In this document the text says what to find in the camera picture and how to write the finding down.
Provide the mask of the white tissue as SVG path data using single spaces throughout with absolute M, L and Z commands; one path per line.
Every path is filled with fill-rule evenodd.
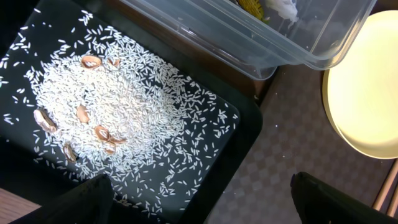
M 283 19 L 288 19 L 293 23 L 299 19 L 298 10 L 293 0 L 266 0 L 266 6 L 277 11 Z

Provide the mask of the yellow green wrapper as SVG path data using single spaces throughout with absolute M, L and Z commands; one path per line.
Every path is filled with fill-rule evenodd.
M 264 10 L 258 0 L 238 0 L 238 4 L 260 21 L 268 22 L 269 18 L 264 17 Z

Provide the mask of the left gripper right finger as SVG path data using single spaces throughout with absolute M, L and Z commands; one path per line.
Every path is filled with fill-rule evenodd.
M 365 205 L 306 172 L 294 174 L 290 187 L 302 224 L 397 224 L 395 218 Z

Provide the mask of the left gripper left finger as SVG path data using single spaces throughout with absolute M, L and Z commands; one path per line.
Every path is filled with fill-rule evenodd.
M 112 204 L 110 178 L 100 174 L 11 223 L 107 223 Z

